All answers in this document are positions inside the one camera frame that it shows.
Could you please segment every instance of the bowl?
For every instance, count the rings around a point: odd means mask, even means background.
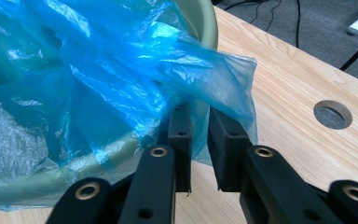
[[[202,46],[210,49],[217,48],[217,22],[213,5],[210,0],[177,0],[191,35],[196,37]],[[136,162],[141,153],[137,153],[138,139],[132,133],[123,133],[123,136],[112,143],[107,149],[109,160],[118,163],[120,178],[128,175],[128,171],[136,169]],[[76,158],[64,167],[57,167],[46,171],[39,171],[25,179],[10,181],[3,180],[0,188],[0,209],[16,210],[24,206],[52,206],[54,199],[61,196],[62,190],[67,189],[74,179],[102,174],[103,168],[96,161],[94,155]]]

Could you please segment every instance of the black cable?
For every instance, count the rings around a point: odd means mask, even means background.
[[[273,8],[271,9],[272,18],[271,18],[271,20],[269,21],[269,25],[268,25],[268,27],[267,27],[267,29],[266,29],[266,32],[269,30],[269,27],[271,27],[271,24],[272,24],[272,22],[274,21],[274,18],[275,18],[275,16],[274,16],[274,9],[277,8],[277,7],[279,7],[279,6],[281,5],[281,2],[282,2],[282,0],[279,0],[278,5],[276,5],[275,7],[273,7]]]
[[[249,23],[252,24],[252,22],[254,22],[254,21],[257,19],[257,17],[258,17],[258,8],[259,8],[263,3],[264,3],[264,2],[259,3],[258,6],[255,8],[255,17],[254,17],[254,18],[251,20],[251,22],[249,22]]]
[[[257,5],[257,4],[258,4],[258,3],[256,3],[256,4],[251,4],[251,5],[244,5],[245,3],[254,3],[254,2],[256,2],[256,0],[245,0],[245,1],[241,1],[241,2],[238,2],[238,3],[231,4],[231,5],[229,5],[228,7],[226,7],[225,9],[223,9],[223,10],[227,11],[227,10],[231,9],[232,7],[238,7],[238,6],[253,6],[253,5]]]
[[[296,28],[296,48],[299,49],[298,46],[298,35],[300,33],[300,20],[301,20],[301,5],[300,5],[300,0],[297,0],[297,28]]]

